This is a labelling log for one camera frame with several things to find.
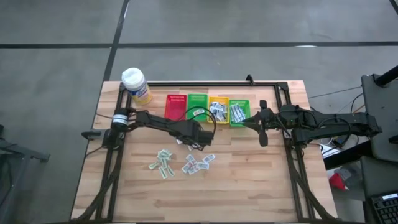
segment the white lid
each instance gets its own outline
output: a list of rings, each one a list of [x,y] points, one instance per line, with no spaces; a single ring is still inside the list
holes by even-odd
[[[139,88],[144,82],[144,74],[138,68],[129,68],[122,72],[122,82],[130,90]]]

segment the black metal frame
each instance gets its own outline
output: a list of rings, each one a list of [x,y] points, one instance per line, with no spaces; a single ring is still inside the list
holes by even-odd
[[[285,95],[285,101],[287,104],[291,104],[290,100],[290,94],[289,94],[289,87],[287,82],[254,82],[252,77],[248,75],[246,78],[246,81],[243,82],[149,82],[150,87],[195,87],[195,86],[252,86],[252,87],[261,87],[261,86],[267,86],[274,88],[275,90],[275,98],[277,102],[278,109],[282,106],[282,97],[280,94],[280,91],[284,92]],[[121,107],[121,102],[123,98],[123,93],[124,93],[124,87],[123,84],[121,84],[121,87],[119,88],[119,95],[118,95],[118,101],[116,103],[116,108]],[[126,106],[129,106],[131,104],[131,98],[127,98],[127,103]],[[294,165],[294,158],[292,156],[292,148],[290,145],[290,139],[287,138],[283,133],[283,138],[284,138],[284,146],[285,146],[285,152],[286,152],[286,158],[287,158],[287,164],[289,168],[289,175],[290,175],[290,181],[292,184],[292,193],[293,193],[293,198],[294,198],[294,204],[295,204],[295,211],[297,215],[297,220],[299,223],[331,223],[331,224],[349,224],[349,223],[356,223],[356,222],[344,222],[340,220],[335,220],[335,219],[327,219],[328,215],[326,210],[323,209],[323,207],[320,205],[316,197],[312,194],[310,191],[310,188],[308,186],[308,179],[307,179],[307,173],[305,170],[305,164],[304,164],[304,159],[302,156],[300,156],[300,152],[297,150],[296,151],[296,160],[298,164],[298,169],[299,171],[296,170],[295,165]],[[116,196],[117,196],[117,191],[118,191],[118,180],[119,180],[119,174],[121,170],[121,161],[122,161],[122,156],[123,156],[123,150],[124,148],[121,147],[118,150],[117,154],[117,159],[116,163],[114,166],[114,169],[109,175],[109,171],[111,168],[111,160],[113,156],[113,150],[108,149],[107,155],[106,155],[106,160],[104,164],[104,173],[103,173],[103,178],[101,181],[101,189],[98,193],[98,195],[95,197],[94,202],[89,206],[89,208],[93,211],[96,210],[95,214],[95,219],[94,220],[70,220],[69,223],[111,223],[113,219],[113,214],[114,214],[114,206],[116,203]],[[109,207],[108,207],[108,213],[106,214],[106,218],[102,217],[102,210],[103,210],[103,203],[104,203],[104,196],[105,193],[109,190],[109,188],[112,186],[111,190],[111,200],[109,201]],[[308,211],[308,218],[304,217],[303,214],[303,209],[302,209],[302,204],[300,201],[300,195],[299,195],[299,188],[303,190],[304,196],[305,196],[305,202],[307,206],[307,211]],[[317,212],[320,214],[321,217],[326,219],[316,219],[315,217],[315,211],[314,207],[318,208]]]

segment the yellow bin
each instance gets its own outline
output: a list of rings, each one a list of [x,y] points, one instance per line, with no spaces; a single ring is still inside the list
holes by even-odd
[[[229,98],[220,96],[209,96],[208,109],[210,109],[212,102],[219,102],[226,105],[226,121],[217,121],[217,124],[229,124]],[[207,122],[213,123],[210,117],[207,117]]]

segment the keyboard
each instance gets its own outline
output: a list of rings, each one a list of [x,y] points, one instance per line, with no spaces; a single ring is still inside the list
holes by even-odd
[[[371,197],[380,224],[398,224],[398,192]]]

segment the green bin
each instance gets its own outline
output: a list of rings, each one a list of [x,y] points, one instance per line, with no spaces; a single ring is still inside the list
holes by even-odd
[[[194,106],[201,106],[207,109],[207,94],[188,94],[188,101],[187,101],[187,110],[190,108],[193,108]],[[187,119],[191,119],[194,117],[193,112],[199,110],[198,109],[192,109],[188,111],[187,113]],[[206,114],[199,115],[196,118],[194,118],[196,121],[206,121],[207,116]]]
[[[238,104],[242,108],[243,113],[246,116],[246,118],[251,117],[249,100],[229,100],[229,109],[231,109],[231,105],[234,105],[234,104]],[[229,124],[231,125],[231,127],[244,127],[242,125],[242,123],[240,123],[240,122],[239,123],[232,122],[232,117],[231,117],[231,119],[229,119]]]

